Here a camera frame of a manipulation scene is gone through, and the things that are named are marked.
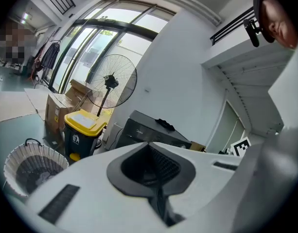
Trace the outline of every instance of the window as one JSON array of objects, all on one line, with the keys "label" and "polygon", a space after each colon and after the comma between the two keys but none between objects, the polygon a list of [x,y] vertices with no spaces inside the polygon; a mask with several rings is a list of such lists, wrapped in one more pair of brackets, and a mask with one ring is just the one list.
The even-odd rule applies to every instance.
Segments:
[{"label": "window", "polygon": [[80,35],[76,38],[70,49],[68,50],[64,60],[62,61],[61,65],[59,66],[58,72],[55,76],[54,82],[53,82],[53,88],[60,92],[61,89],[59,90],[59,87],[61,83],[64,81],[66,78],[66,71],[67,67],[70,64],[71,61],[73,61],[73,56],[75,55],[76,52],[79,51],[80,46],[83,45],[83,43],[87,40],[88,35],[93,31],[94,29],[84,29]]},{"label": "window", "polygon": [[109,51],[109,54],[120,54],[128,59],[136,67],[151,42],[138,36],[126,33],[121,40]]},{"label": "window", "polygon": [[[76,20],[70,33],[61,40],[54,71],[47,75],[47,79],[51,79],[50,90],[64,93],[71,79],[92,80],[98,60],[106,55],[123,55],[137,66],[152,40],[173,15],[156,4],[103,0]],[[103,20],[90,20],[102,17]]]},{"label": "window", "polygon": [[160,9],[155,9],[151,13],[144,15],[135,25],[153,30],[159,33],[167,22],[173,17],[169,13]]},{"label": "window", "polygon": [[[86,77],[89,73],[91,66],[95,63],[100,53],[104,50],[110,40],[117,34],[113,31],[102,30],[97,34],[94,40],[85,49],[85,52],[80,56],[78,63],[72,72],[69,81],[76,79],[78,81],[86,81]],[[70,83],[68,82],[66,91],[70,88]]]},{"label": "window", "polygon": [[95,18],[95,15],[102,10],[102,8],[108,6],[111,2],[103,2],[97,7],[94,7],[92,10],[89,10],[86,12],[83,16],[84,19],[90,19],[90,18]]},{"label": "window", "polygon": [[136,25],[138,26],[142,26],[158,33],[164,28],[166,24],[167,21],[158,17],[154,17],[152,15],[145,15],[136,23]]}]

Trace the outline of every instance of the gray floor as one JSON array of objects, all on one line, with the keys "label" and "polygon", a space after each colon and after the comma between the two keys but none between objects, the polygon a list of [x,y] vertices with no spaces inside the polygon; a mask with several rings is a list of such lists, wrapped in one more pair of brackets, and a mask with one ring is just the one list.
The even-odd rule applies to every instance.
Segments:
[{"label": "gray floor", "polygon": [[[33,83],[27,77],[14,75],[15,70],[0,67],[0,91],[24,91],[24,88],[33,88]],[[56,149],[64,154],[64,147],[60,135],[51,132],[38,114],[14,118],[0,122],[0,186],[5,178],[3,174],[4,162],[8,154],[27,138],[35,138],[41,143]],[[12,193],[9,187],[5,192]]]},{"label": "gray floor", "polygon": [[26,76],[15,75],[16,70],[0,67],[0,91],[24,91],[24,88],[33,88],[34,85]]}]

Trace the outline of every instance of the black printer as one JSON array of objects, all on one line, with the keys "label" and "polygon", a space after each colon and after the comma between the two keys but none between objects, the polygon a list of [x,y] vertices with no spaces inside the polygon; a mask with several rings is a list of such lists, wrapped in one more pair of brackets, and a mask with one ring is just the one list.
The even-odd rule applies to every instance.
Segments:
[{"label": "black printer", "polygon": [[161,142],[189,149],[191,142],[176,130],[162,126],[154,118],[134,111],[126,122],[116,148],[139,142]]}]

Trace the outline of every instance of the fan guard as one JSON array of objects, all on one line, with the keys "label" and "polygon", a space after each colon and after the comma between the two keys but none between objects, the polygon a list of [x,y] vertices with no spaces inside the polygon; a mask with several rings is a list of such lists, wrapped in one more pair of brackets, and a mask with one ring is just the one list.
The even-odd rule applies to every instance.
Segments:
[{"label": "fan guard", "polygon": [[88,98],[93,104],[100,108],[114,108],[130,98],[136,84],[137,71],[130,59],[120,54],[110,54],[99,60],[86,87],[92,90]]}]

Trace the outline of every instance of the yellow bin lid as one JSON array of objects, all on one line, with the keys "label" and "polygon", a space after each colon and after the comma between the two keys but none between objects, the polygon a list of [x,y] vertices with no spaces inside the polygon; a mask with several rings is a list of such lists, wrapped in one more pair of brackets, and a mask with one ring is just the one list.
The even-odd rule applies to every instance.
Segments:
[{"label": "yellow bin lid", "polygon": [[65,115],[65,123],[87,136],[97,136],[106,122],[83,109]]}]

